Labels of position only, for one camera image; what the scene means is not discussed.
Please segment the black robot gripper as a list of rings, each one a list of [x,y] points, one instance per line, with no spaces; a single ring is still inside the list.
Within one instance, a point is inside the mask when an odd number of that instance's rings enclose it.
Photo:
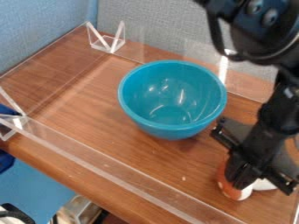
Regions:
[[[250,126],[226,117],[216,121],[209,134],[228,149],[224,175],[236,189],[266,179],[285,195],[294,191],[299,164],[285,149],[286,135],[261,122]]]

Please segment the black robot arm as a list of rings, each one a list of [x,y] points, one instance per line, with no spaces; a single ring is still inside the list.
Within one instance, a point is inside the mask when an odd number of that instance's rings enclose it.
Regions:
[[[277,68],[254,125],[221,117],[210,131],[228,149],[224,179],[237,190],[266,179],[290,194],[299,186],[299,166],[285,151],[285,140],[299,135],[299,0],[192,1],[205,10],[218,54]]]

